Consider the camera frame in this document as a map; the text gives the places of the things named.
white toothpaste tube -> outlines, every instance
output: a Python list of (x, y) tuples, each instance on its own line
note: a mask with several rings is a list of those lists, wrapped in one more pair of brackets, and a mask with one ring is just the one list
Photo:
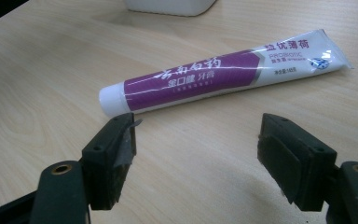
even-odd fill
[(99, 98), (103, 112), (115, 117), (312, 77), (343, 67), (352, 68), (324, 30), (316, 30), (132, 78), (101, 89)]

light wood surface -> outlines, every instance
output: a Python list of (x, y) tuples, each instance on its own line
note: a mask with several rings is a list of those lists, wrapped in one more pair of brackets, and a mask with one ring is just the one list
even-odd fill
[(136, 115), (120, 202), (92, 223), (325, 223), (289, 204), (256, 158), (263, 113), (358, 161), (358, 1), (217, 0), (204, 14), (131, 12), (121, 0), (31, 0), (0, 19), (0, 205), (78, 160), (109, 120), (101, 88), (323, 28), (355, 67)]

white container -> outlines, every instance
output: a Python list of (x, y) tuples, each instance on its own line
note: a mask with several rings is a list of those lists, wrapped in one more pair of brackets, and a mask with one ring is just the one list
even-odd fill
[(205, 12), (215, 0), (124, 0), (128, 10), (197, 16)]

